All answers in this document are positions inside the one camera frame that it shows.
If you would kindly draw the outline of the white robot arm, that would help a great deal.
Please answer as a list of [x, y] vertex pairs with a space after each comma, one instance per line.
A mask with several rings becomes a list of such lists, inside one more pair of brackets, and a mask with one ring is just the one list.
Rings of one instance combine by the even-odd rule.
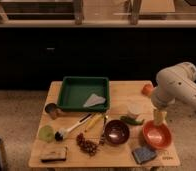
[[196, 66], [182, 62], [161, 69], [156, 74], [157, 86], [151, 93], [151, 102], [157, 110], [164, 110], [176, 99], [190, 105], [196, 112]]

